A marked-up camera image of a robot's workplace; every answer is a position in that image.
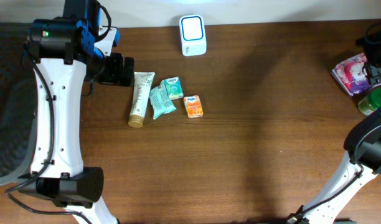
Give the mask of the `orange tissue pack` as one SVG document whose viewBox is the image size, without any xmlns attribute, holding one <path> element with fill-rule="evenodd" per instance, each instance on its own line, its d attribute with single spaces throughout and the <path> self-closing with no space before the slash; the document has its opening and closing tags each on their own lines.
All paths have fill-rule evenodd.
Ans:
<svg viewBox="0 0 381 224">
<path fill-rule="evenodd" d="M 185 96 L 184 106 L 189 118 L 198 118 L 204 115 L 199 95 Z"/>
</svg>

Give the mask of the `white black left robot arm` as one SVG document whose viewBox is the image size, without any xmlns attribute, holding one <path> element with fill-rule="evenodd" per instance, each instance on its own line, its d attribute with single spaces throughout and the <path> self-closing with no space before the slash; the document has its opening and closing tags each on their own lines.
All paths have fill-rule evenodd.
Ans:
<svg viewBox="0 0 381 224">
<path fill-rule="evenodd" d="M 66 1 L 61 16 L 31 24 L 24 46 L 38 87 L 37 137 L 30 170 L 14 190 L 51 201 L 79 223 L 118 222 L 101 196 L 103 170 L 83 164 L 79 135 L 84 82 L 133 82 L 134 60 L 113 52 L 118 29 L 100 23 L 107 14 L 98 1 Z"/>
</svg>

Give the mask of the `green lid jar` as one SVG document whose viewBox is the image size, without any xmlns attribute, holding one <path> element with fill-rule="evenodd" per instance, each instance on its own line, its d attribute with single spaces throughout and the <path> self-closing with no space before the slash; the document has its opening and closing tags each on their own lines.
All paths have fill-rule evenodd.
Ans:
<svg viewBox="0 0 381 224">
<path fill-rule="evenodd" d="M 359 111 L 368 116 L 381 107 L 381 88 L 372 90 L 368 95 L 358 102 Z"/>
</svg>

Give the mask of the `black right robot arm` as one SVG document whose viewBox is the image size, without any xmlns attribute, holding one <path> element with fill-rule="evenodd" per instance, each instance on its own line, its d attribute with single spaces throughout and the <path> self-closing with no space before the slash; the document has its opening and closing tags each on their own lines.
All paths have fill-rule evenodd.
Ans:
<svg viewBox="0 0 381 224">
<path fill-rule="evenodd" d="M 381 81 L 381 31 L 357 40 L 367 53 L 371 84 Z M 344 142 L 346 153 L 334 175 L 320 193 L 285 223 L 336 223 L 335 219 L 353 196 L 381 174 L 381 106 L 355 126 Z"/>
</svg>

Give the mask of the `white tube gold cap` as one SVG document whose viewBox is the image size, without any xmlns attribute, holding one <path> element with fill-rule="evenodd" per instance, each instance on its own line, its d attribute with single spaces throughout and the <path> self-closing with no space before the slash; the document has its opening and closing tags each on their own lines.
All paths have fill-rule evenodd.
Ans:
<svg viewBox="0 0 381 224">
<path fill-rule="evenodd" d="M 134 73 L 133 103 L 128 120 L 128 124 L 133 128 L 141 128 L 143 126 L 154 76 L 154 72 Z"/>
</svg>

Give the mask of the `green tissue pack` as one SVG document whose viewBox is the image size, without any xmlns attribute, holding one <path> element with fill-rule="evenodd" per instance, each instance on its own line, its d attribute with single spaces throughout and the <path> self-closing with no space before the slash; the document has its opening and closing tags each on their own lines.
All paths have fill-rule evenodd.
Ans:
<svg viewBox="0 0 381 224">
<path fill-rule="evenodd" d="M 167 91 L 168 97 L 171 100 L 176 100 L 184 97 L 181 81 L 179 77 L 167 78 L 161 82 Z"/>
</svg>

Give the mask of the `teal wet wipes pack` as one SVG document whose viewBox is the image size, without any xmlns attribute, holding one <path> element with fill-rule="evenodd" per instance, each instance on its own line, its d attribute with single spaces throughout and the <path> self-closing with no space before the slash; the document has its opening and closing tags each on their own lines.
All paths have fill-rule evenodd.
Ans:
<svg viewBox="0 0 381 224">
<path fill-rule="evenodd" d="M 157 119 L 162 114 L 169 114 L 176 110 L 163 84 L 160 84 L 150 91 L 149 99 L 153 107 L 153 119 Z"/>
</svg>

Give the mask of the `red purple floral pack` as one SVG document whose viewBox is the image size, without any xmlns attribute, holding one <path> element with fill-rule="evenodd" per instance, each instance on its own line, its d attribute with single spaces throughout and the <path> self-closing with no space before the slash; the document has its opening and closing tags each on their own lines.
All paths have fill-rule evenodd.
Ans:
<svg viewBox="0 0 381 224">
<path fill-rule="evenodd" d="M 381 82 L 374 85 L 369 83 L 367 71 L 364 68 L 366 62 L 367 57 L 361 53 L 338 63 L 332 69 L 331 75 L 349 96 L 364 93 L 381 85 Z"/>
</svg>

